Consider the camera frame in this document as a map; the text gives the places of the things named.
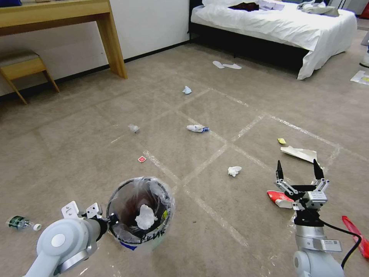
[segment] white paper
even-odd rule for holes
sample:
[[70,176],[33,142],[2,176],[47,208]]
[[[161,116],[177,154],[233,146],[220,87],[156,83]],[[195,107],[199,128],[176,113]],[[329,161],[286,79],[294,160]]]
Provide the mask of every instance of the white paper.
[[228,175],[232,175],[236,177],[238,172],[242,169],[242,167],[228,167]]
[[232,68],[232,69],[241,69],[242,68],[242,67],[240,67],[239,65],[237,65],[235,63],[232,64],[232,65],[229,65],[229,64],[224,63],[223,66],[224,67],[229,67],[229,68]]
[[215,65],[219,69],[224,68],[224,66],[222,65],[222,63],[221,62],[218,62],[218,61],[213,61],[213,65]]
[[317,160],[316,151],[313,150],[293,148],[292,146],[289,146],[289,147],[281,147],[281,151],[283,153],[298,157],[311,163],[314,162],[314,159]]
[[155,220],[157,220],[157,218],[154,216],[152,208],[145,204],[141,206],[140,215],[136,216],[135,219],[137,226],[142,230],[149,229],[154,224]]
[[190,94],[192,90],[189,87],[184,86],[184,90],[182,92],[184,92],[185,94]]
[[369,75],[365,75],[365,71],[360,70],[355,74],[354,77],[351,78],[350,81],[356,82],[356,83],[362,83],[364,85],[369,85]]

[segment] stool cushion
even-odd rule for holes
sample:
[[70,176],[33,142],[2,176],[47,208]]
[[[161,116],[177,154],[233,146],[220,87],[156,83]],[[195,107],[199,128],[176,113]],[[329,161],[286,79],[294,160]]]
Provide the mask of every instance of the stool cushion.
[[38,55],[30,50],[20,50],[0,54],[0,67],[33,60],[35,58],[38,58]]

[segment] beige carpet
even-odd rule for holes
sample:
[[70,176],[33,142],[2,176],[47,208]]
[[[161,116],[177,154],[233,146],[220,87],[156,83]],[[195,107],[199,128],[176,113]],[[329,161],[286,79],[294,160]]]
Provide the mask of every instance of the beige carpet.
[[[63,276],[295,276],[294,213],[266,190],[276,190],[278,159],[296,184],[309,184],[313,168],[281,153],[277,138],[317,151],[331,180],[322,218],[344,228],[347,215],[369,237],[369,87],[350,82],[364,35],[358,30],[346,53],[304,81],[193,43],[128,63],[128,80],[106,70],[61,84],[60,94],[26,96],[29,106],[0,103],[0,222],[23,215],[46,227],[71,200],[104,206],[120,182],[157,176],[177,206],[162,244],[144,255],[105,235],[95,255]],[[220,70],[214,60],[243,68]],[[182,93],[185,85],[191,94]],[[131,133],[130,123],[141,132]],[[187,131],[192,123],[211,132]],[[236,165],[240,174],[228,176]],[[0,224],[0,233],[1,271],[22,276],[40,232]],[[326,233],[342,242],[344,252],[334,254],[340,262],[353,240]],[[368,273],[356,251],[346,276]]]

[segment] plastic bottle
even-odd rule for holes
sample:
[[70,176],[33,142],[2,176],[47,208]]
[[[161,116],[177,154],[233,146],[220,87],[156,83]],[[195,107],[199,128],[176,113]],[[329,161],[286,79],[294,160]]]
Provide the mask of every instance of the plastic bottle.
[[7,220],[7,226],[17,230],[23,230],[31,227],[34,231],[39,231],[41,224],[30,222],[27,218],[16,215]]

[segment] red paper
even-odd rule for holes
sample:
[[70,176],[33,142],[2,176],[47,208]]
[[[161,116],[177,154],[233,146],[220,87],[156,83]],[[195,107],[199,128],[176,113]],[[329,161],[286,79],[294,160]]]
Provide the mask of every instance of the red paper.
[[[356,233],[361,237],[361,243],[359,244],[359,250],[364,258],[369,259],[369,241],[366,238],[364,238],[360,230],[351,222],[351,220],[347,216],[343,215],[342,221],[350,232]],[[354,239],[355,242],[357,242],[358,240],[357,237],[352,236],[352,238]]]
[[144,156],[141,156],[140,158],[138,158],[138,161],[139,162],[144,162],[144,161],[146,161],[146,158]]

